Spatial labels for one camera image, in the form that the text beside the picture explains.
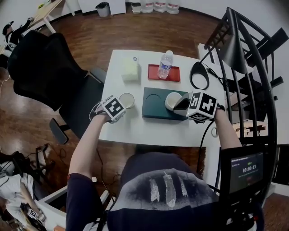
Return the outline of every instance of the black and white marker cube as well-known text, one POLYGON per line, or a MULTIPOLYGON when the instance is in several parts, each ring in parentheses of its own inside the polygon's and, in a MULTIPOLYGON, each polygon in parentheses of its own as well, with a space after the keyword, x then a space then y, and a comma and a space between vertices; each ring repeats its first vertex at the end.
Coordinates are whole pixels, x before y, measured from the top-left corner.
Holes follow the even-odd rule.
POLYGON ((203 90, 194 90, 186 112, 189 120, 204 122, 214 118, 218 101, 203 90))
POLYGON ((111 118, 110 123, 112 124, 117 122, 126 113, 126 108, 115 96, 110 96, 106 100, 103 100, 101 106, 111 118))

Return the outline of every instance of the navy blue t-shirt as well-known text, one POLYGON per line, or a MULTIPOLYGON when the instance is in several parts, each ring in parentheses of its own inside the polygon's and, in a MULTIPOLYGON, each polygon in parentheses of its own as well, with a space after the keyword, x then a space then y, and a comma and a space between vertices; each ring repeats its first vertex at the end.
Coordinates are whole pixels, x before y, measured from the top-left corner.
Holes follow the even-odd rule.
MULTIPOLYGON (((88 177, 71 174, 67 231, 81 231, 99 217, 97 197, 88 177)), ((127 161, 107 226, 109 231, 209 230, 219 227, 220 215, 218 196, 183 160, 151 152, 127 161)))

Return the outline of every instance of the lamp shade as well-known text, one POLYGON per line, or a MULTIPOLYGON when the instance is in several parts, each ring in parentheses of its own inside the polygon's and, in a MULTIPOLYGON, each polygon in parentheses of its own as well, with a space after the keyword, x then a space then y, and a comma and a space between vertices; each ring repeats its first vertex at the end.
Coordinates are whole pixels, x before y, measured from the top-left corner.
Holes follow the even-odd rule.
POLYGON ((244 51, 237 28, 232 28, 232 35, 221 48, 219 56, 233 70, 242 74, 247 72, 244 51))

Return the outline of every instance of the chair backrest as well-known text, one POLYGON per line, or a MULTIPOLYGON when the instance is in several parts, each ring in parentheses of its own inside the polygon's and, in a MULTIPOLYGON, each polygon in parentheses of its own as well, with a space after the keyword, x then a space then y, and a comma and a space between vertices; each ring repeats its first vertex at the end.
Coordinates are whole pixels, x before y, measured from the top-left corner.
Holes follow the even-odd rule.
POLYGON ((38 100, 54 111, 87 74, 73 59, 62 34, 47 37, 36 31, 29 32, 16 46, 7 69, 16 94, 38 100))

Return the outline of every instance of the yellow object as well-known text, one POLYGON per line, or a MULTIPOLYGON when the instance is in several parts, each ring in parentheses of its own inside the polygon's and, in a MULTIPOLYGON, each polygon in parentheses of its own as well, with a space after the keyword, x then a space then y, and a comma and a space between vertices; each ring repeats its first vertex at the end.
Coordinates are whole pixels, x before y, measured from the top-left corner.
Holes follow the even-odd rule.
POLYGON ((42 8, 43 6, 44 6, 44 3, 40 4, 40 5, 38 6, 38 9, 42 8))

